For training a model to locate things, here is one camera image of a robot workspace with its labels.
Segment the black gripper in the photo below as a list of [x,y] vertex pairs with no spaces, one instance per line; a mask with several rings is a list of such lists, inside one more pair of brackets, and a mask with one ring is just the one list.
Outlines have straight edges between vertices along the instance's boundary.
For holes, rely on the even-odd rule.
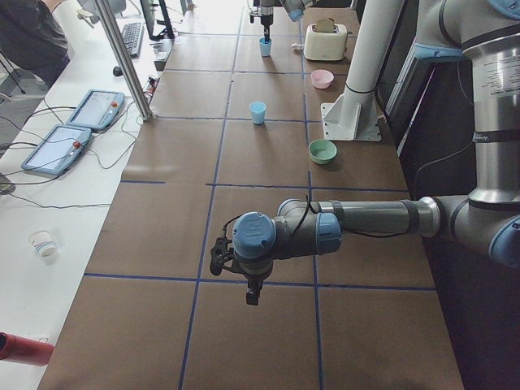
[[[210,251],[210,273],[214,276],[221,275],[222,271],[234,274],[243,274],[243,270],[231,247],[232,241],[227,237],[218,237],[214,247]],[[262,281],[259,278],[249,278],[245,294],[246,304],[257,306],[262,291]]]
[[263,26],[264,42],[270,42],[270,26],[274,22],[274,7],[273,6],[256,6],[249,10],[249,22],[254,23],[256,19],[260,19]]

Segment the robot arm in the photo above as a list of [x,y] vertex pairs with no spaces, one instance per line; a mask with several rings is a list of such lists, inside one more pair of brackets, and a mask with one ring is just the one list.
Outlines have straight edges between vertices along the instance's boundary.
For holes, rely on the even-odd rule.
[[492,261],[519,265],[519,4],[422,1],[417,59],[472,64],[476,186],[417,201],[284,201],[276,216],[249,212],[223,225],[210,271],[241,274],[257,305],[276,260],[340,248],[343,232],[387,238],[441,236]]
[[[315,0],[280,0],[279,3],[285,9],[291,21],[296,22],[303,17],[304,11],[308,7],[315,6]],[[260,19],[263,27],[263,37],[266,43],[271,42],[271,25],[274,22],[274,0],[253,1],[253,6],[249,9],[249,22],[254,23]]]

